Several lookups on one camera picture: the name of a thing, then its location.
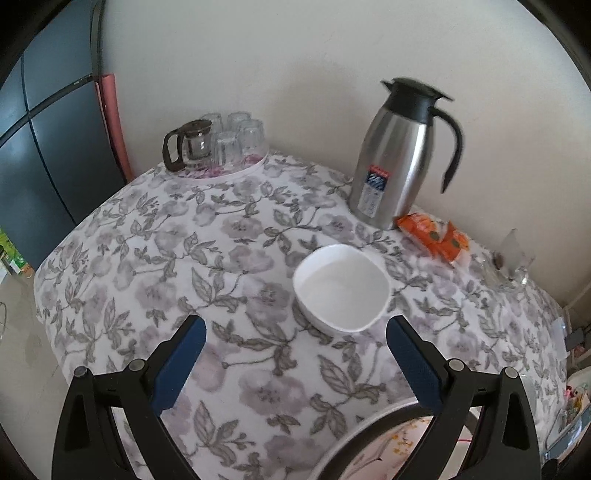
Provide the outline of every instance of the drinking glass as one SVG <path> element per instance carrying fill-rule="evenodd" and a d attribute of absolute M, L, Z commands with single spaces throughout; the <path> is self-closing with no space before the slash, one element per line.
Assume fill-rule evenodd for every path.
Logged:
<path fill-rule="evenodd" d="M 230 171 L 242 168 L 242 153 L 236 132 L 221 132 L 215 140 L 211 168 L 221 167 Z"/>
<path fill-rule="evenodd" d="M 260 120 L 244 120 L 238 127 L 238 141 L 242 149 L 242 157 L 247 165 L 254 165 L 267 154 L 265 131 Z"/>
<path fill-rule="evenodd" d="M 223 123 L 222 123 L 222 114 L 213 112 L 213 113 L 206 113 L 201 117 L 204 120 L 209 120 L 212 123 L 212 133 L 217 135 L 220 132 L 223 132 Z"/>
<path fill-rule="evenodd" d="M 500 292 L 519 292 L 530 279 L 535 257 L 527 255 L 517 241 L 517 228 L 509 232 L 498 250 L 482 264 L 485 283 Z"/>
<path fill-rule="evenodd" d="M 509 232 L 501 242 L 499 249 L 493 253 L 493 262 L 504 276 L 518 284 L 527 283 L 529 267 L 535 257 L 525 254 L 517 241 L 517 228 Z"/>
<path fill-rule="evenodd" d="M 238 126 L 244 120 L 250 120 L 251 114 L 250 112 L 234 112 L 228 115 L 228 131 L 230 132 L 238 132 Z"/>

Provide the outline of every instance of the orange package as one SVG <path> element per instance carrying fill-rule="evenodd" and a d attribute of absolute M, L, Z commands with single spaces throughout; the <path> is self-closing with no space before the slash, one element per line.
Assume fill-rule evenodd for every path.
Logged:
<path fill-rule="evenodd" d="M 439 227 L 437 222 L 432 220 L 429 215 L 425 213 L 411 213 L 410 215 L 400 217 L 396 223 L 410 238 L 426 247 L 432 256 L 437 256 Z"/>
<path fill-rule="evenodd" d="M 447 232 L 443 240 L 436 245 L 436 248 L 447 263 L 451 264 L 455 260 L 460 260 L 459 257 L 462 251 L 470 251 L 470 241 L 453 223 L 449 222 Z"/>

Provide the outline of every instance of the pink rolled mat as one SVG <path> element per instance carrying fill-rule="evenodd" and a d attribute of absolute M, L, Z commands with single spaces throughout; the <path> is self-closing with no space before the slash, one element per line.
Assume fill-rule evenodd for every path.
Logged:
<path fill-rule="evenodd" d="M 107 134 L 111 139 L 111 145 L 115 149 L 116 159 L 123 170 L 125 179 L 129 183 L 135 178 L 134 172 L 129 165 L 129 157 L 123 140 L 123 130 L 119 119 L 119 108 L 117 106 L 117 90 L 115 88 L 115 74 L 103 75 L 100 80 L 103 95 L 100 94 L 99 85 L 96 84 L 96 94 L 105 120 Z"/>

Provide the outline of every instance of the leaf pattern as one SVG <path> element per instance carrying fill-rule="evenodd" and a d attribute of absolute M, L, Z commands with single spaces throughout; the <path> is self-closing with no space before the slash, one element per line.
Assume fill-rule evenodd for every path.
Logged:
<path fill-rule="evenodd" d="M 338 172 L 280 154 L 251 168 L 194 180 L 159 165 L 48 256 L 35 300 L 66 378 L 80 364 L 100 374 L 147 358 L 187 315 L 201 315 L 206 347 L 163 413 L 171 437 L 221 480 L 295 476 L 350 426 L 411 394 L 384 339 L 387 319 L 403 314 L 446 358 L 530 375 L 546 437 L 566 380 L 548 332 L 560 316 L 551 297 L 534 283 L 512 296 L 488 289 L 479 272 L 488 253 L 473 242 L 469 270 L 454 271 L 417 255 L 401 232 L 361 223 Z M 389 278 L 387 312 L 366 332 L 327 335 L 294 300 L 294 270 L 335 242 L 381 258 Z M 128 453 L 149 478 L 137 449 Z"/>

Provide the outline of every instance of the square bowl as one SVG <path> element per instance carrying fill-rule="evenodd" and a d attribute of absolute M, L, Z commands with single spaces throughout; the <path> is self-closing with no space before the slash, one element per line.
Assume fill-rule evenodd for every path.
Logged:
<path fill-rule="evenodd" d="M 302 313 L 327 335 L 361 332 L 384 313 L 388 278 L 365 254 L 348 245 L 328 245 L 295 269 L 294 291 Z"/>

